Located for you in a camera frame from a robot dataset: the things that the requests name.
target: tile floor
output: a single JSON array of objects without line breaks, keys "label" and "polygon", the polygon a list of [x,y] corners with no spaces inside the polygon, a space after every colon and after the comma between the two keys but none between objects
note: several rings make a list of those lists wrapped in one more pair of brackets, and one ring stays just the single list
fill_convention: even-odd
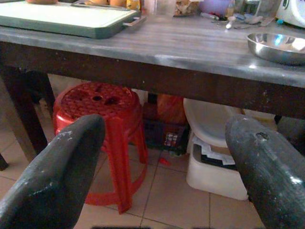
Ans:
[{"label": "tile floor", "polygon": [[[51,120],[39,115],[47,139],[53,138]],[[134,146],[130,146],[132,178],[141,171]],[[28,165],[13,133],[5,122],[0,123],[0,152],[10,167],[0,172],[0,199]],[[170,166],[158,163],[160,157]],[[133,196],[133,207],[119,215],[117,207],[84,205],[76,229],[93,226],[149,226],[154,229],[214,229],[263,228],[255,208],[248,201],[199,191],[186,183],[188,155],[171,157],[166,151],[149,150],[146,179]],[[112,190],[107,156],[101,153],[91,190]]]}]

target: stool seat with holes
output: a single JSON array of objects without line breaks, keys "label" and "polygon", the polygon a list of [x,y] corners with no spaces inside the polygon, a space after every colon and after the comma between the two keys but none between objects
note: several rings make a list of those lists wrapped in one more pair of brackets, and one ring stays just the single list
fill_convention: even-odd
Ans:
[{"label": "stool seat with holes", "polygon": [[[99,114],[106,123],[102,150],[108,155],[114,192],[90,193],[86,203],[117,204],[119,213],[132,206],[132,195],[139,189],[147,170],[147,147],[139,97],[130,89],[106,83],[84,83],[61,93],[54,104],[54,132],[83,115]],[[140,162],[145,164],[140,176],[131,182],[128,143],[138,148]]]}]

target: stainless steel bowl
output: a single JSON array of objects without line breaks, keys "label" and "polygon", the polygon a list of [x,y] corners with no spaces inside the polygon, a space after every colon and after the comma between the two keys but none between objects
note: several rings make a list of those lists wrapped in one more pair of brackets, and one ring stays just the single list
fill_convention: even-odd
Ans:
[{"label": "stainless steel bowl", "polygon": [[282,34],[252,33],[248,35],[250,51],[265,60],[288,64],[305,64],[305,39]]}]

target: chair leg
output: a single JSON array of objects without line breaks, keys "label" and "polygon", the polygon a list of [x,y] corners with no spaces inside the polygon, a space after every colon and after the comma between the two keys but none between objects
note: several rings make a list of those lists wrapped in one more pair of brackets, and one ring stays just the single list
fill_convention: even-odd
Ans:
[{"label": "chair leg", "polygon": [[119,213],[126,212],[132,206],[132,184],[128,157],[128,140],[123,133],[122,121],[111,118],[106,121],[109,139],[107,149],[114,191],[119,198]]},{"label": "chair leg", "polygon": [[138,128],[138,130],[135,133],[134,141],[138,147],[140,162],[142,164],[147,164],[148,163],[148,152],[147,152],[147,146],[146,146],[145,136],[144,136],[144,127],[143,127],[142,122],[140,124],[140,127]]},{"label": "chair leg", "polygon": [[9,166],[9,164],[6,163],[6,161],[4,160],[2,155],[0,154],[0,171],[5,170],[8,166]]}]

